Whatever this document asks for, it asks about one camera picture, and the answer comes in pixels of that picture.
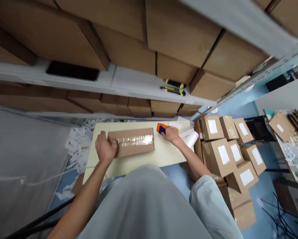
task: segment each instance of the metal shelf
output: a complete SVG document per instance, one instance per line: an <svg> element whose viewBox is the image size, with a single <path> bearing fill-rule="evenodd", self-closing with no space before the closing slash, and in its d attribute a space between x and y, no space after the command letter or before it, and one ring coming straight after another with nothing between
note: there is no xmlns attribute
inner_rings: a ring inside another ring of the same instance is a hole
<svg viewBox="0 0 298 239"><path fill-rule="evenodd" d="M112 63L108 71L100 72L97 81L48 75L45 72L48 65L49 61L41 59L34 66L0 62L0 80L192 105L216 105L216 101L191 96L189 86L185 89L186 96L166 92L160 89L165 85L161 78Z"/></svg>

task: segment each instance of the workbench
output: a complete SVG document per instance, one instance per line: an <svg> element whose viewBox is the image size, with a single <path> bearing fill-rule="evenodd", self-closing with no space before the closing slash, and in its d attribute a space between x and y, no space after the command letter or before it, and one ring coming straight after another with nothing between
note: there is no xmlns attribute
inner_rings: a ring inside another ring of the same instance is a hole
<svg viewBox="0 0 298 239"><path fill-rule="evenodd" d="M83 178L83 184L91 175L93 168L99 162L99 158L95 148L97 136L101 131L106 132L108 137L109 131L127 130L127 129L140 129L140 128L153 128L154 129L154 143L155 150L151 152L130 155L122 158L115 158L109 166L106 176L112 178L116 176L126 175L134 169L145 165L153 164L158 167L168 166L176 163L185 162L186 159L173 144L163 139L163 137L156 131L157 123L169 125L172 121L149 121L149 122L115 122L115 123L97 123L94 129L89 159L87 168ZM181 124L181 131L190 128L190 121L174 121Z"/></svg>

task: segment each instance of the clear packing tape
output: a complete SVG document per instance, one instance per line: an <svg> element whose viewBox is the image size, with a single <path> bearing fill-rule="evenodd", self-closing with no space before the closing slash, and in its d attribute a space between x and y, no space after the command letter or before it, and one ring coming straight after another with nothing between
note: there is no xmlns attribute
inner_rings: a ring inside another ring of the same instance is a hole
<svg viewBox="0 0 298 239"><path fill-rule="evenodd" d="M225 120L228 122L228 126L229 126L229 131L230 131L230 135L232 138L238 138L237 135L235 135L234 130L233 130L233 122L230 120L230 117L228 116L224 116Z"/></svg>
<svg viewBox="0 0 298 239"><path fill-rule="evenodd" d="M154 137L153 135L140 135L140 136L135 136L135 137L130 137L130 138L118 138L117 143L118 146L120 147L125 147L125 146L132 146L132 145L149 145L153 144Z"/></svg>

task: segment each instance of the gray wall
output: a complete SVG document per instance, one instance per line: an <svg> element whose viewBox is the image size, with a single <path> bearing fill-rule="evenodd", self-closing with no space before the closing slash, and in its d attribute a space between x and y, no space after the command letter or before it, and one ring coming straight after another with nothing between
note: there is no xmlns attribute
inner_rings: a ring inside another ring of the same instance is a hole
<svg viewBox="0 0 298 239"><path fill-rule="evenodd" d="M38 182L62 172L69 127L0 111L0 176ZM0 182L0 238L43 215L58 178L38 186Z"/></svg>

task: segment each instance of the white paper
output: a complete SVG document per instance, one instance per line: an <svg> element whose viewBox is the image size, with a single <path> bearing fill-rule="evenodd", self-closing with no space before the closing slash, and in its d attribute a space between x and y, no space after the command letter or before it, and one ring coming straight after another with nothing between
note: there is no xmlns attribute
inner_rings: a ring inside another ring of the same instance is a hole
<svg viewBox="0 0 298 239"><path fill-rule="evenodd" d="M261 163L263 163L263 160L261 158L261 155L259 153L259 150L257 148L252 150L253 156L255 157L256 163L258 165L260 165Z"/></svg>
<svg viewBox="0 0 298 239"><path fill-rule="evenodd" d="M234 160L235 160L236 162L240 161L240 159L241 159L241 155L240 155L238 146L237 146L236 144L231 145L231 151L232 151L232 153L233 153Z"/></svg>
<svg viewBox="0 0 298 239"><path fill-rule="evenodd" d="M248 185L254 179L250 169L248 169L248 170L244 171L243 173L241 173L240 178L241 178L241 181L243 183L243 186Z"/></svg>
<svg viewBox="0 0 298 239"><path fill-rule="evenodd" d="M243 134L244 136L248 135L248 131L246 130L246 128L245 128L245 126L244 126L243 123L239 123L239 127L240 127L240 129L241 129L241 131L242 131L242 134Z"/></svg>
<svg viewBox="0 0 298 239"><path fill-rule="evenodd" d="M278 127L278 129L279 129L281 132L284 131L284 129L281 127L281 125L278 124L277 127Z"/></svg>
<svg viewBox="0 0 298 239"><path fill-rule="evenodd" d="M208 120L210 134L212 133L218 133L216 121L214 119Z"/></svg>
<svg viewBox="0 0 298 239"><path fill-rule="evenodd" d="M222 146L218 147L218 150L219 150L219 153L220 153L222 163L227 164L230 161L230 159L229 159L228 153L225 149L225 146L222 145Z"/></svg>

